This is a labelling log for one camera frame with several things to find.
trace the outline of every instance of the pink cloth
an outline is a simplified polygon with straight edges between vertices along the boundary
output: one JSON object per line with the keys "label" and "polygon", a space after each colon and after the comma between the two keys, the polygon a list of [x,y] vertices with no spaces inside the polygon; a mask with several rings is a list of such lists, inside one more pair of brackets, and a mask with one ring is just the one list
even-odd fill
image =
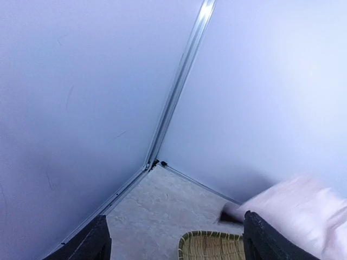
{"label": "pink cloth", "polygon": [[347,200],[312,176],[278,183],[232,214],[244,216],[248,210],[319,259],[347,259]]}

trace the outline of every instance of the white wall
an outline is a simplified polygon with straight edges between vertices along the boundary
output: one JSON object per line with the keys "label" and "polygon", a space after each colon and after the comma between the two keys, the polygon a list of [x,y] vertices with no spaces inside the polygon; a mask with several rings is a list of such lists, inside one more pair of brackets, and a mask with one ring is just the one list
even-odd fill
{"label": "white wall", "polygon": [[240,202],[298,172],[347,197],[346,10],[219,0],[159,159]]}
{"label": "white wall", "polygon": [[54,249],[143,165],[202,0],[0,3],[0,258]]}

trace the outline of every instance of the wicker tray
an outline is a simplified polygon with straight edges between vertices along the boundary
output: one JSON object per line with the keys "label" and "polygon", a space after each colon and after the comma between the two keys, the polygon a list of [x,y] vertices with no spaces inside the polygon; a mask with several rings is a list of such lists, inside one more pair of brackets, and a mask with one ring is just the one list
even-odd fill
{"label": "wicker tray", "polygon": [[184,234],[178,245],[179,260],[245,260],[242,236],[212,231]]}

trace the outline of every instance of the beige tile floor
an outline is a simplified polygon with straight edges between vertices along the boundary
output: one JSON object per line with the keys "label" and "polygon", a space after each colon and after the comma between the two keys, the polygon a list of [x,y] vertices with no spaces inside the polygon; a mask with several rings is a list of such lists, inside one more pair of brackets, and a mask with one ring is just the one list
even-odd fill
{"label": "beige tile floor", "polygon": [[174,260],[178,259],[178,241],[188,231],[242,233],[242,226],[215,223],[225,202],[156,167],[107,215],[111,259]]}

